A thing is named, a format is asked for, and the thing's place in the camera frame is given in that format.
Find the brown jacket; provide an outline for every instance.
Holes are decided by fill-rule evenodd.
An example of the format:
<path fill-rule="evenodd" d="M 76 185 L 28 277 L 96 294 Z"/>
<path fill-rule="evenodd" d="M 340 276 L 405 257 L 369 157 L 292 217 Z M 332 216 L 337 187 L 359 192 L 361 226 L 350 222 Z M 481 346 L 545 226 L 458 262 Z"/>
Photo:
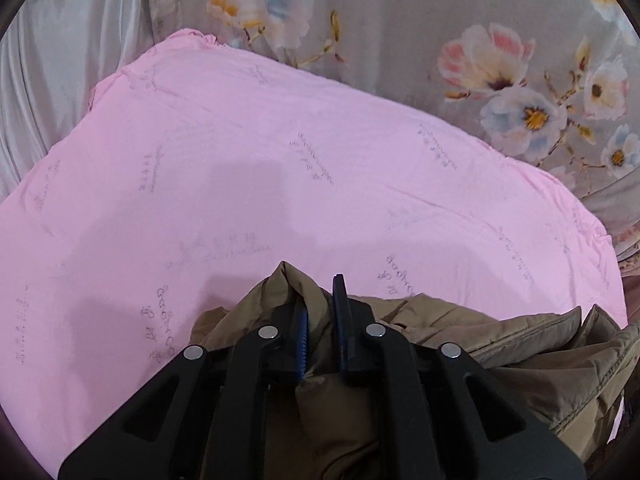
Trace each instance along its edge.
<path fill-rule="evenodd" d="M 270 393 L 265 479 L 373 480 L 380 477 L 372 395 L 348 388 L 332 357 L 330 298 L 295 267 L 281 263 L 231 311 L 198 318 L 191 342 L 224 348 L 301 295 L 309 316 L 310 369 L 302 383 Z M 458 343 L 583 461 L 605 444 L 622 390 L 640 352 L 640 324 L 620 330 L 598 306 L 584 323 L 580 308 L 497 321 L 424 294 L 405 300 L 358 298 L 379 322 L 416 344 Z"/>

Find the metal rivet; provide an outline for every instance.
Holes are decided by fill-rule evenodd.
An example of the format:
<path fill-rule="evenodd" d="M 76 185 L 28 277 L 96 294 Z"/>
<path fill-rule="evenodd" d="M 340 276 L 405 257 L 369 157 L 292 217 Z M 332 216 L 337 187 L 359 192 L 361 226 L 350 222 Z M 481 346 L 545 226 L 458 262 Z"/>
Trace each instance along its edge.
<path fill-rule="evenodd" d="M 278 335 L 278 329 L 272 325 L 263 326 L 258 330 L 258 335 L 262 339 L 273 339 Z"/>
<path fill-rule="evenodd" d="M 380 323 L 371 323 L 367 325 L 366 332 L 372 337 L 382 337 L 386 333 L 386 328 L 384 325 L 380 325 Z"/>
<path fill-rule="evenodd" d="M 200 359 L 203 354 L 204 350 L 198 345 L 187 346 L 187 348 L 184 349 L 184 352 L 182 352 L 182 355 L 184 355 L 189 361 Z"/>
<path fill-rule="evenodd" d="M 460 357 L 460 355 L 462 354 L 462 348 L 460 348 L 455 343 L 444 343 L 444 345 L 442 345 L 442 347 L 440 348 L 440 351 L 442 352 L 442 355 L 444 355 L 444 357 L 448 357 L 450 359 Z"/>

